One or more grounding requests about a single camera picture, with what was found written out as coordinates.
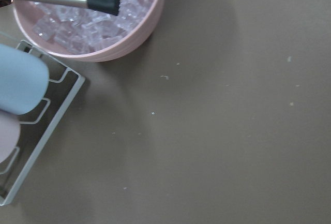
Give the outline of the pink bowl with ice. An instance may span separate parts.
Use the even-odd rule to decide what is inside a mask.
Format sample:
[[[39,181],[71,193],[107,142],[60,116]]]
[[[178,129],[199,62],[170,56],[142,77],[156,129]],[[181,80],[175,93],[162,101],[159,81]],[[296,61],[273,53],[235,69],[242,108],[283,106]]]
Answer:
[[[164,0],[120,0],[117,16],[83,8],[13,1],[27,40],[62,58],[104,62],[137,49],[154,31]]]

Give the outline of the pastel cup rack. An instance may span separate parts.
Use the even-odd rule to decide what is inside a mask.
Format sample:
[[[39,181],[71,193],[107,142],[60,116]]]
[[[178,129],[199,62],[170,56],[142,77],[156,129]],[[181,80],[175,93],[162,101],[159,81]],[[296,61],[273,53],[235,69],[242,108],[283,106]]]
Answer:
[[[5,33],[1,33],[1,41],[41,59],[50,72],[46,95],[34,110],[19,117],[21,134],[18,143],[1,162],[1,206],[5,206],[12,203],[85,78],[29,41]]]

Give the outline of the pink cup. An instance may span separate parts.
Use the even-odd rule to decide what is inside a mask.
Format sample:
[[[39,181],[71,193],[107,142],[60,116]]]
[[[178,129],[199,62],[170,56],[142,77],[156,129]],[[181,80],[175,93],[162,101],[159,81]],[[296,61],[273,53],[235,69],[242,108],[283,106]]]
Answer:
[[[17,116],[1,111],[1,162],[4,162],[16,147],[20,132]]]

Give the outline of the blue cup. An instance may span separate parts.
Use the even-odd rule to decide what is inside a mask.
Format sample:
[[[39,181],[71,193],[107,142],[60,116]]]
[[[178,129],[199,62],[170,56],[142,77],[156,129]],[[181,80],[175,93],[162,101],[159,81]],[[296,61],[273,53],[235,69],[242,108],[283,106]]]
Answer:
[[[22,115],[33,110],[49,85],[49,69],[39,58],[1,44],[1,109]]]

